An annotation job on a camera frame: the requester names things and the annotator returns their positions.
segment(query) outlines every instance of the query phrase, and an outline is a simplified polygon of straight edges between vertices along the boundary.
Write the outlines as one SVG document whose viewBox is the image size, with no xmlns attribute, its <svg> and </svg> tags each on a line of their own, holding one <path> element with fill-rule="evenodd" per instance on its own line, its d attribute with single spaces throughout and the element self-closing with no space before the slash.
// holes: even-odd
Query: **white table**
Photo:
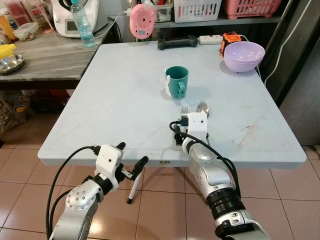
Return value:
<svg viewBox="0 0 320 240">
<path fill-rule="evenodd" d="M 236 167 L 300 166 L 307 157 L 257 73 L 228 70 L 219 47 L 161 51 L 156 41 L 100 46 L 38 157 L 60 165 L 82 146 L 126 142 L 125 165 L 146 155 L 148 166 L 186 167 L 188 156 L 176 146 L 169 123 L 180 117 L 181 106 L 194 112 L 205 101 L 209 142 Z M 189 69 L 181 100 L 165 92 L 165 69 L 171 66 Z M 85 150 L 70 164 L 95 161 Z"/>
</svg>

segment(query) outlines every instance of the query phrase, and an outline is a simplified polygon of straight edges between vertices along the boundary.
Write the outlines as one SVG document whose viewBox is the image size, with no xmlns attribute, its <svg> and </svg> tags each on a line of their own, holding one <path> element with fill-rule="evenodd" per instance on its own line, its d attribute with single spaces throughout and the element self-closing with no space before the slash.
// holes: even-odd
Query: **fork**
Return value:
<svg viewBox="0 0 320 240">
<path fill-rule="evenodd" d="M 188 106 L 182 106 L 181 108 L 181 118 L 187 119 L 188 118 Z"/>
</svg>

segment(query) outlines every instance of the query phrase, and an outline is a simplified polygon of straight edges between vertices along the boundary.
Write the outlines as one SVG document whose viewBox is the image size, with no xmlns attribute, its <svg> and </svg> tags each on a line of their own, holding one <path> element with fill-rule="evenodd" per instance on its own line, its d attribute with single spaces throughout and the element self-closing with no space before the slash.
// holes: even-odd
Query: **purple bowl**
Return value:
<svg viewBox="0 0 320 240">
<path fill-rule="evenodd" d="M 261 62 L 251 62 L 251 63 L 241 63 L 241 62 L 236 62 L 233 61 L 232 59 L 230 59 L 227 55 L 224 55 L 224 63 L 225 65 L 228 67 L 228 69 L 230 69 L 232 72 L 234 73 L 245 73 L 245 72 L 249 72 L 253 69 L 255 69 L 256 66 L 258 66 L 258 64 Z"/>
<path fill-rule="evenodd" d="M 265 56 L 265 49 L 250 41 L 236 41 L 226 46 L 224 55 L 237 63 L 257 63 L 261 62 Z"/>
</svg>

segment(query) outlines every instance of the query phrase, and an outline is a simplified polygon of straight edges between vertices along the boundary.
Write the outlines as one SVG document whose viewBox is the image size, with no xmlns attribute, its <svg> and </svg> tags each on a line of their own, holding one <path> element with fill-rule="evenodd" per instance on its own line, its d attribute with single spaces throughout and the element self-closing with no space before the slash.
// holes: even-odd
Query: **orange device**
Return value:
<svg viewBox="0 0 320 240">
<path fill-rule="evenodd" d="M 227 33 L 224 33 L 222 36 L 223 36 L 223 40 L 220 48 L 220 54 L 223 57 L 225 53 L 225 49 L 229 44 L 232 44 L 234 42 L 240 42 L 242 41 L 242 39 L 235 32 L 227 32 Z"/>
</svg>

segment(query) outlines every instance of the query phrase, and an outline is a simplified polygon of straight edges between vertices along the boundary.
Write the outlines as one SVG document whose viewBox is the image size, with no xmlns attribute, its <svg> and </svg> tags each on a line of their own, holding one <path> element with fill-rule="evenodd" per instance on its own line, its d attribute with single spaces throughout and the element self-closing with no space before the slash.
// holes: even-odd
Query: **yellow container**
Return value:
<svg viewBox="0 0 320 240">
<path fill-rule="evenodd" d="M 14 54 L 14 49 L 16 49 L 16 45 L 14 44 L 6 44 L 0 46 L 0 59 L 4 59 L 8 56 Z"/>
</svg>

